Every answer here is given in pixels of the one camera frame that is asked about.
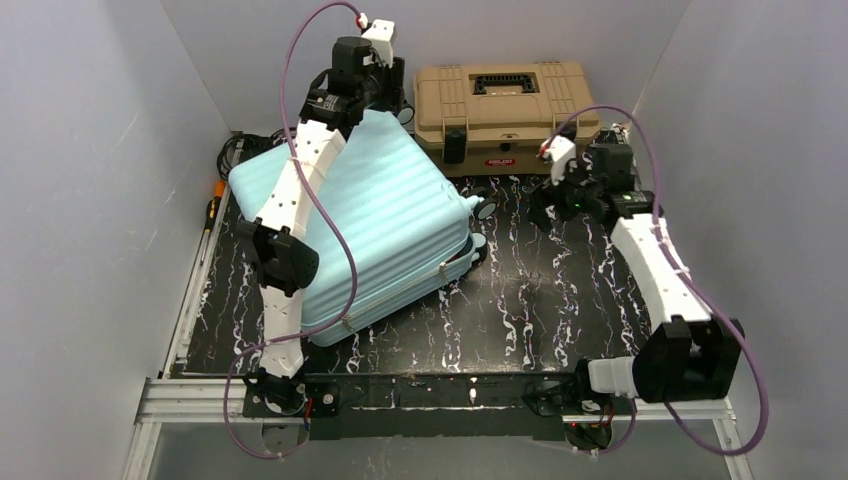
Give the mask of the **light blue suitcase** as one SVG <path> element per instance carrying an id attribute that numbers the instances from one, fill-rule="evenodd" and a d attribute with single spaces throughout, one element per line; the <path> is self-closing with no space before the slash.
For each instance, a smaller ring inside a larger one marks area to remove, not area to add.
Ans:
<path id="1" fill-rule="evenodd" d="M 458 279 L 471 268 L 476 197 L 459 193 L 398 120 L 366 111 L 334 161 L 318 198 L 349 246 L 358 286 L 339 239 L 313 209 L 305 241 L 319 268 L 306 288 L 301 325 L 346 319 L 318 332 L 326 347 Z"/>

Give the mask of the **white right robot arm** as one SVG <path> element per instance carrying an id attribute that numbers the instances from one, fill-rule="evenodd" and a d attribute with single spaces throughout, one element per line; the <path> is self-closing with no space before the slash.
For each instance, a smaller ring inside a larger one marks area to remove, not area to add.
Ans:
<path id="1" fill-rule="evenodd" d="M 731 330 L 682 280 L 686 269 L 672 245 L 653 192 L 639 190 L 626 144 L 600 144 L 583 154 L 557 136 L 543 144 L 550 176 L 531 193 L 528 216 L 543 231 L 551 213 L 569 221 L 592 216 L 626 261 L 648 310 L 652 332 L 634 356 L 586 360 L 576 368 L 579 398 L 616 395 L 647 403 L 725 397 L 741 355 Z"/>

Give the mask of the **tan plastic toolbox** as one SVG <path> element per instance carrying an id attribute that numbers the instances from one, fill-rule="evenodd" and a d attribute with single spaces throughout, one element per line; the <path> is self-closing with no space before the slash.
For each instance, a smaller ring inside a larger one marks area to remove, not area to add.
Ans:
<path id="1" fill-rule="evenodd" d="M 448 177 L 545 174 L 538 152 L 562 122 L 579 150 L 601 131 L 578 63 L 427 67 L 413 90 L 415 139 Z"/>

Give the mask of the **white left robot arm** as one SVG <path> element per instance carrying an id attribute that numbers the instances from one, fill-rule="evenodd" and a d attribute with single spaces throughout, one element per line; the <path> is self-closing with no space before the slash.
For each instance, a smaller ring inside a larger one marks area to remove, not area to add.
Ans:
<path id="1" fill-rule="evenodd" d="M 260 286 L 260 367 L 270 375 L 292 378 L 304 363 L 304 294 L 320 263 L 305 236 L 317 194 L 367 108 L 391 113 L 406 108 L 404 68 L 404 61 L 394 57 L 390 38 L 338 38 L 330 68 L 310 84 L 295 137 L 288 143 L 291 151 L 268 199 L 253 220 L 239 225 Z"/>

